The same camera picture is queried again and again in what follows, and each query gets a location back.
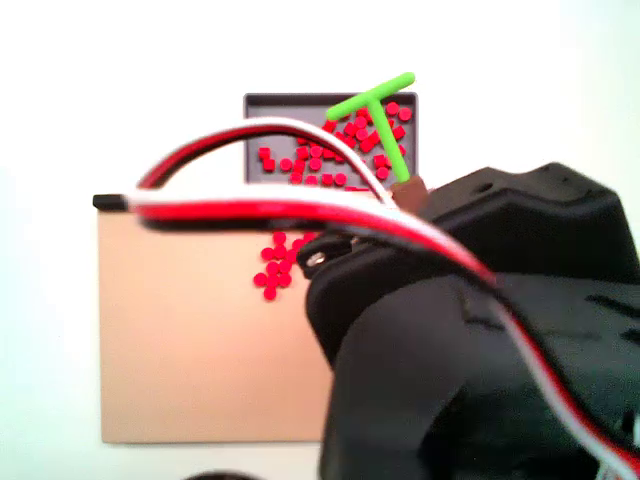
white background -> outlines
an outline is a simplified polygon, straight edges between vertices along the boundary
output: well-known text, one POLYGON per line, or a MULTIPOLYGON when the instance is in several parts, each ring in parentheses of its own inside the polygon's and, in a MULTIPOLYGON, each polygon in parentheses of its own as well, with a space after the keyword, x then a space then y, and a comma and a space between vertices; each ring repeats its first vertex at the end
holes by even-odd
MULTIPOLYGON (((640 3, 0 4, 0 478, 315 478, 315 445, 100 441, 95 193, 242 117, 246 92, 362 91, 414 71, 429 186, 564 162, 640 234, 640 3)), ((242 149, 175 184, 242 181, 242 149)))

black plastic housing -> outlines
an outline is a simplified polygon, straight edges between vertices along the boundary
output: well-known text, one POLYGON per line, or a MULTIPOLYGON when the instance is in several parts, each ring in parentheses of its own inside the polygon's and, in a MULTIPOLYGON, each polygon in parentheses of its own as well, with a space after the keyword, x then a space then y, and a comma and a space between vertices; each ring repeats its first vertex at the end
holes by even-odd
MULTIPOLYGON (((438 225, 492 270, 640 283, 640 265, 617 194, 551 163, 510 174, 484 168, 434 190, 421 217, 438 225)), ((299 254, 326 249, 322 236, 299 254)), ((310 268, 307 316, 329 362, 351 323, 383 295, 441 273, 396 248, 362 242, 310 268)))

wooden board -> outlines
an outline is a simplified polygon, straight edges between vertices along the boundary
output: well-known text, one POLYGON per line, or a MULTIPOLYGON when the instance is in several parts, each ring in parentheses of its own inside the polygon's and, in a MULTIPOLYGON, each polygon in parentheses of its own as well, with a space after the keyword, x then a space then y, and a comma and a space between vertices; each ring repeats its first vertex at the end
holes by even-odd
POLYGON ((331 372, 307 281, 265 302, 269 234, 158 233, 98 212, 102 439, 318 441, 331 372))

red cylindrical piece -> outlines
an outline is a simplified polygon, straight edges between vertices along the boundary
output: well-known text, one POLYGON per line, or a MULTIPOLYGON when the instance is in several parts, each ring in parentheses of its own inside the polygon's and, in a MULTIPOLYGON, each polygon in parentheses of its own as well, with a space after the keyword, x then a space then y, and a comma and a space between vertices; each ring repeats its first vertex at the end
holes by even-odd
POLYGON ((398 112, 398 118, 403 122, 408 122, 411 120, 411 109, 407 107, 402 107, 398 112))
POLYGON ((279 260, 282 260, 287 254, 287 247, 284 245, 276 245, 276 248, 273 249, 273 256, 279 260))
POLYGON ((280 279, 278 278, 278 275, 269 275, 267 277, 267 287, 276 288, 279 283, 280 279))
POLYGON ((387 166, 387 156, 386 155, 376 155, 373 157, 373 165, 376 168, 386 167, 387 166))
POLYGON ((357 117, 364 117, 369 125, 373 123, 373 118, 371 118, 371 114, 369 113, 369 109, 367 107, 361 108, 356 112, 357 117))
POLYGON ((289 285, 291 285, 291 275, 289 275, 288 273, 283 273, 282 275, 280 275, 278 280, 280 281, 280 286, 283 288, 287 288, 289 285))
POLYGON ((280 273, 289 273, 291 271, 291 263, 287 260, 280 262, 280 273))
POLYGON ((362 129, 367 126, 367 119, 364 117, 356 117, 356 121, 354 123, 356 124, 356 128, 362 129))
POLYGON ((309 158, 309 149, 307 147, 296 148, 296 158, 298 160, 306 160, 309 158))
POLYGON ((338 125, 338 122, 332 122, 331 120, 327 120, 326 122, 324 122, 322 129, 325 132, 333 133, 333 131, 336 129, 336 125, 338 125))
POLYGON ((380 143, 380 134, 378 133, 377 130, 375 130, 371 135, 369 135, 368 140, 373 144, 373 145, 377 145, 378 143, 380 143))
POLYGON ((274 300, 276 298, 276 289, 273 287, 267 287, 264 289, 264 292, 262 292, 262 294, 264 295, 264 298, 266 300, 274 300))
POLYGON ((296 163, 293 164, 293 171, 296 173, 302 173, 306 166, 307 164, 304 160, 296 160, 296 163))
POLYGON ((263 248, 262 251, 260 252, 260 256, 262 257, 263 260, 265 261, 269 261, 273 258, 273 248, 263 248))
POLYGON ((280 160, 280 170, 283 172, 288 172, 293 168, 293 162, 290 158, 283 158, 280 160))
POLYGON ((404 137, 404 134, 406 132, 404 131, 404 128, 402 125, 398 125, 396 128, 393 129, 393 136, 396 137, 396 140, 400 140, 402 137, 404 137))
POLYGON ((321 158, 312 158, 309 160, 309 168, 314 172, 317 172, 322 168, 322 159, 321 158))
POLYGON ((396 102, 389 102, 386 108, 387 115, 391 115, 391 116, 395 115, 396 113, 398 113, 399 108, 400 107, 396 102))
POLYGON ((368 138, 360 143, 360 150, 364 153, 369 153, 373 147, 373 143, 368 138))
POLYGON ((267 160, 271 157, 271 149, 269 147, 260 147, 258 149, 258 156, 260 160, 267 160))
POLYGON ((291 175, 289 175, 289 181, 294 185, 298 185, 302 183, 302 174, 298 172, 293 172, 291 175))
POLYGON ((342 187, 347 183, 347 176, 344 173, 336 173, 335 182, 336 185, 342 187))
POLYGON ((331 175, 330 173, 323 173, 322 185, 324 185, 325 187, 330 187, 331 185, 333 185, 333 175, 331 175))
POLYGON ((322 147, 320 145, 314 145, 313 147, 311 147, 311 156, 312 157, 322 156, 322 147))
POLYGON ((353 137, 356 134, 356 130, 357 128, 352 122, 349 122, 344 126, 344 133, 350 137, 353 137))
POLYGON ((280 271, 280 269, 278 268, 278 262, 269 262, 269 263, 267 263, 267 273, 269 275, 275 275, 279 271, 280 271))
POLYGON ((256 287, 264 287, 267 284, 267 276, 260 272, 253 277, 253 284, 256 287))
POLYGON ((376 177, 378 177, 379 180, 386 180, 388 176, 389 169, 387 167, 380 167, 376 170, 376 177))
POLYGON ((271 236, 271 238, 275 245, 282 245, 284 242, 287 241, 287 234, 284 232, 273 232, 273 235, 271 236))
POLYGON ((265 172, 273 172, 276 169, 276 161, 273 158, 267 158, 266 160, 262 161, 262 169, 265 172))
POLYGON ((366 128, 361 128, 356 132, 356 138, 362 142, 363 140, 369 138, 369 132, 367 132, 366 128))

green t-shaped tool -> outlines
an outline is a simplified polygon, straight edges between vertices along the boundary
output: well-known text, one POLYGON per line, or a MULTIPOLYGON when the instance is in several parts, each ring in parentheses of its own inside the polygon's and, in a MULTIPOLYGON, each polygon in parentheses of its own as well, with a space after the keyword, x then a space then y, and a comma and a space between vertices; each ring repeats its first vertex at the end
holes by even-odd
POLYGON ((398 148, 398 143, 393 136, 391 126, 389 125, 380 101, 383 98, 393 95, 398 90, 408 87, 415 80, 416 76, 413 73, 403 73, 367 92, 348 98, 344 102, 334 105, 327 110, 327 118, 331 121, 336 121, 360 108, 367 107, 369 109, 369 114, 373 119, 373 124, 378 130, 380 142, 382 142, 382 147, 391 161, 391 170, 393 170, 398 183, 408 181, 411 175, 409 174, 407 164, 404 162, 404 158, 402 158, 402 153, 400 152, 400 148, 398 148))

